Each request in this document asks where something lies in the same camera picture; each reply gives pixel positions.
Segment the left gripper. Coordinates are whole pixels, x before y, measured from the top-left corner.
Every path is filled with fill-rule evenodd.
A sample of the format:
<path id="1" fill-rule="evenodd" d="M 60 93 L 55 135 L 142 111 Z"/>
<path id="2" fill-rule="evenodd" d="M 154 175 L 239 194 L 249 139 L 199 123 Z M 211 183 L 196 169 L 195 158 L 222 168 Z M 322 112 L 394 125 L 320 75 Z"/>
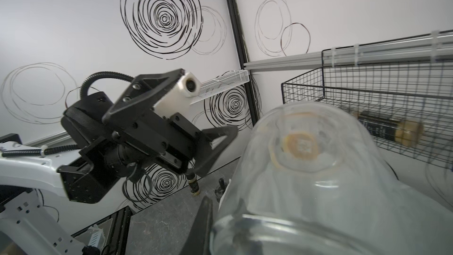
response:
<path id="1" fill-rule="evenodd" d="M 112 130 L 114 145 L 106 150 L 106 162 L 120 175 L 157 164 L 176 174 L 185 174 L 195 160 L 194 171 L 205 177 L 220 155 L 238 135 L 237 126 L 200 131 L 180 113 L 160 117 L 151 110 L 162 100 L 185 70 L 141 74 L 104 114 L 102 123 Z"/>

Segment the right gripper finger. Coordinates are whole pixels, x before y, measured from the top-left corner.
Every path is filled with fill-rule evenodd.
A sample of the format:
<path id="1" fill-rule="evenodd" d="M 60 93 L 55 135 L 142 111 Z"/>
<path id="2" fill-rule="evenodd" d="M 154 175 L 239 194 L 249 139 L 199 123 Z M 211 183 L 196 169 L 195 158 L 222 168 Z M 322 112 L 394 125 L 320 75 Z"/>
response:
<path id="1" fill-rule="evenodd" d="M 192 228 L 180 255 L 210 255 L 210 237 L 213 225 L 213 202 L 205 196 L 194 219 Z"/>

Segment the glass rice jar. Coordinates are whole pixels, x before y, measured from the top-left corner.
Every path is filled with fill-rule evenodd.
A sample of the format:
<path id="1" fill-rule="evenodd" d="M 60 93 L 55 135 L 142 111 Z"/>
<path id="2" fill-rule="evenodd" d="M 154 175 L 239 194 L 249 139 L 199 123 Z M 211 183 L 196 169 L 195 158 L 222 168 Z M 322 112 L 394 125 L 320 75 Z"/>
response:
<path id="1" fill-rule="evenodd" d="M 453 214 L 400 182 L 367 129 L 320 102 L 254 126 L 214 223 L 213 255 L 450 255 Z"/>

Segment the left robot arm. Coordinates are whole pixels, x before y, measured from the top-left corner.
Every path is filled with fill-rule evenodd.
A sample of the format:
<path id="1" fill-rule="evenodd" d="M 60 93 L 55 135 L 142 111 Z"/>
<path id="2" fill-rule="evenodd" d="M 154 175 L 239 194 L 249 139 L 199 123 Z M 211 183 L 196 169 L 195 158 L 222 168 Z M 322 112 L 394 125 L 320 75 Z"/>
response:
<path id="1" fill-rule="evenodd" d="M 64 231 L 40 202 L 40 191 L 95 204 L 119 181 L 151 182 L 146 169 L 152 165 L 206 176 L 238 128 L 200 130 L 184 117 L 200 89 L 184 69 L 136 77 L 97 72 L 61 118 L 73 145 L 33 148 L 17 134 L 3 136 L 1 232 L 28 255 L 101 254 Z"/>

